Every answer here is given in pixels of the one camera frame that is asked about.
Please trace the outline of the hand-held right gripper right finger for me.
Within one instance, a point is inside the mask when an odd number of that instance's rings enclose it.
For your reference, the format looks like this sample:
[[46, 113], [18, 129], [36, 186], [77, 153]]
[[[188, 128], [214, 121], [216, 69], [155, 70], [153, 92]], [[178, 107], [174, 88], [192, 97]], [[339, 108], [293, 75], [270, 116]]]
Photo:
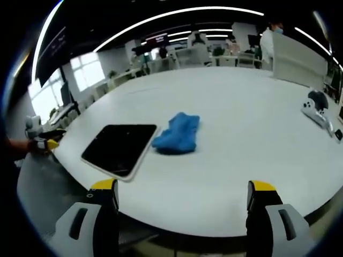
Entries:
[[309, 224], [274, 186], [248, 182], [246, 256], [306, 256], [310, 251]]

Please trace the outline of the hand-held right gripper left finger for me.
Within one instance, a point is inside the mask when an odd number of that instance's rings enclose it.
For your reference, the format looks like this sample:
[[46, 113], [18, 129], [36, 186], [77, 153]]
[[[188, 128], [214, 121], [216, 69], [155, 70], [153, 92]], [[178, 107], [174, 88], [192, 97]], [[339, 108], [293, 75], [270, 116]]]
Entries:
[[56, 256], [118, 256], [117, 179], [96, 182], [55, 224]]

